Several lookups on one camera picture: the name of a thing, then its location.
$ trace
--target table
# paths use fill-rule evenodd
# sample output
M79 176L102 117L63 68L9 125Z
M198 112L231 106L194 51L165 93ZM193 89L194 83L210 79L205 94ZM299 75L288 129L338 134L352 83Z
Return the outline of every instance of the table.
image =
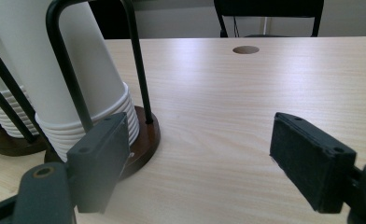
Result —
M107 46L141 105L127 40ZM366 37L142 40L162 140L137 174L120 182L106 213L78 223L345 223L313 212L269 157L277 111L314 123L366 164ZM236 54L255 46L254 54ZM0 201L44 153L0 155Z

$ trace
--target round wooden base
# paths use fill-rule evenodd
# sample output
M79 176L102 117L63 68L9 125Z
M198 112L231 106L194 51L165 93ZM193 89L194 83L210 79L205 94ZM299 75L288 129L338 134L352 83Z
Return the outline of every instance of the round wooden base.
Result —
M144 108L136 106L134 109L139 119L140 131L136 140L131 145L131 153L133 156L125 164L121 179L133 175L136 171L140 170L154 155L161 140L160 125L156 116L152 114L153 123L146 124ZM55 151L47 149L44 162L50 161L62 162Z
M0 128L0 154L11 157L26 156L47 149L47 144L41 136L33 143L28 143L24 138L11 137Z

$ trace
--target stack of paper cups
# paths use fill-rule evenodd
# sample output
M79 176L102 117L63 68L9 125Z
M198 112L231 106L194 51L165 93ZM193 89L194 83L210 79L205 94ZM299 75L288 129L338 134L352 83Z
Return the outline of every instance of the stack of paper cups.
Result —
M26 93L23 86L21 86L21 90ZM38 132L35 129L35 126L33 123L28 119L25 112L23 112L22 108L18 104L18 102L15 100L14 96L11 94L10 91L1 91L2 95L6 98L8 103L11 105L15 113L20 117L22 122L26 125L26 127L29 129L29 131L33 135L37 135ZM9 117L6 115L6 113L0 108L0 124L2 125L3 129L6 130L7 134L11 137L16 138L23 138L23 135L21 132L17 129L17 127L12 123L12 121L9 119Z
M8 58L8 55L6 53L6 49L4 48L1 40L0 40L0 58L2 58L3 62L5 63L6 67L12 73L14 76L16 74L15 68L13 64L11 63L10 59ZM14 79L17 81L17 83L21 84L21 81L18 77L14 76ZM21 90L23 93L25 93L25 96L28 97L26 94L26 90L23 86L21 86ZM11 92L8 90L7 86L3 82L2 78L0 78L0 92L2 95L6 98L8 103L11 105L11 107L14 109L14 111L17 113L17 115L20 117L22 122L26 125L26 127L29 129L29 131L32 134L38 134L37 130L35 129L32 122L28 119L26 114L23 112L22 108L16 101L16 99L13 97ZM23 135L21 132L17 129L17 127L12 123L12 121L8 118L6 113L0 108L0 124L2 127L6 130L7 134L16 137L16 138L23 138Z
M49 42L45 18L50 2L0 0L0 37L32 100L37 122L66 161L67 150L84 131ZM139 129L134 105L88 3L65 9L59 24L92 121L127 112L132 143Z

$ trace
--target chair back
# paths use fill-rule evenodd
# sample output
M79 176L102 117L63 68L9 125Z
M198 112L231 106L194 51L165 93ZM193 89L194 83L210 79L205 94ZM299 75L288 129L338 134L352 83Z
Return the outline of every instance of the chair back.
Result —
M214 0L221 26L228 37L223 16L315 18L311 36L317 36L324 0Z

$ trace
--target wall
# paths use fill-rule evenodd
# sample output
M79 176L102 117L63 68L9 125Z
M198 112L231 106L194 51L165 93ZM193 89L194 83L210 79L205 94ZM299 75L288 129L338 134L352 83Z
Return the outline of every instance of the wall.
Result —
M213 0L136 0L141 38L219 37ZM260 34L263 18L238 18L240 35ZM233 36L232 19L225 19ZM313 19L272 18L267 33L309 36ZM325 0L319 36L366 35L366 0Z

